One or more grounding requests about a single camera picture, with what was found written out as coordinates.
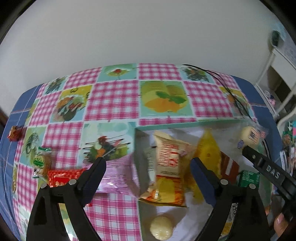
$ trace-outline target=yellow snack bag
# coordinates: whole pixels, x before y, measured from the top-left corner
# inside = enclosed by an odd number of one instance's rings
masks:
[[[202,135],[193,155],[194,157],[198,157],[208,170],[213,171],[218,178],[221,178],[221,151],[209,129],[206,129]],[[204,198],[190,172],[190,160],[185,161],[184,187],[193,191],[197,203],[201,203]]]
[[[147,201],[169,205],[184,205],[183,181],[181,179],[181,156],[193,149],[189,143],[176,140],[170,135],[155,131],[156,168],[155,183],[141,195]]]

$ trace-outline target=fingernail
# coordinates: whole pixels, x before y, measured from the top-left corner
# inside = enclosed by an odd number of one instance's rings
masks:
[[[269,211],[270,211],[270,206],[267,206],[267,207],[265,208],[265,214],[268,215],[268,214],[269,214]]]
[[[276,219],[277,223],[281,223],[285,219],[284,215],[281,213]]]

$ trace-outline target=red candy wrapper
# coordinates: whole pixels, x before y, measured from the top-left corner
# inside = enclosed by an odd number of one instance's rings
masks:
[[[22,127],[12,126],[7,138],[10,141],[18,141],[22,137]]]
[[[85,170],[86,168],[78,170],[49,170],[47,174],[49,186],[63,186],[71,179],[78,179]]]

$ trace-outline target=wrapped candy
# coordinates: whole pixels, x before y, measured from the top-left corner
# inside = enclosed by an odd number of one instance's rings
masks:
[[[22,137],[22,127],[12,126],[7,138],[10,141],[18,141]]]
[[[34,173],[32,178],[41,178],[46,181],[47,172],[51,167],[51,148],[38,147],[37,153],[33,160]]]

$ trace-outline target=round white candy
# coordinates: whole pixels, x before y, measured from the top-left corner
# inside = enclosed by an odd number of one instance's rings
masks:
[[[173,234],[173,224],[167,217],[158,216],[151,222],[150,232],[158,240],[167,240]]]

